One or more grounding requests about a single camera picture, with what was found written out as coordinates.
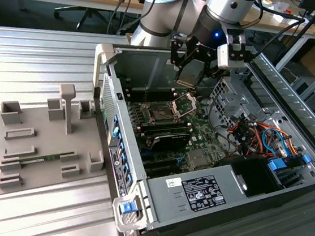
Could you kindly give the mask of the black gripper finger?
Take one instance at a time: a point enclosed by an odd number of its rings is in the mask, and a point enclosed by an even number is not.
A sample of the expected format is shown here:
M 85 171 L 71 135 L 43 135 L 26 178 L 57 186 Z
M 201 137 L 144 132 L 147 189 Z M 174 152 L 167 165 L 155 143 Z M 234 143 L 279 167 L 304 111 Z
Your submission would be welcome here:
M 195 87 L 198 87 L 204 78 L 217 78 L 222 75 L 222 70 L 217 65 L 217 50 L 200 45 L 198 47 L 197 60 L 204 63 L 203 69 L 198 75 Z
M 196 37 L 173 35 L 171 39 L 171 63 L 176 70 L 175 80 L 180 79 L 183 69 L 192 62 L 199 53 L 199 40 Z

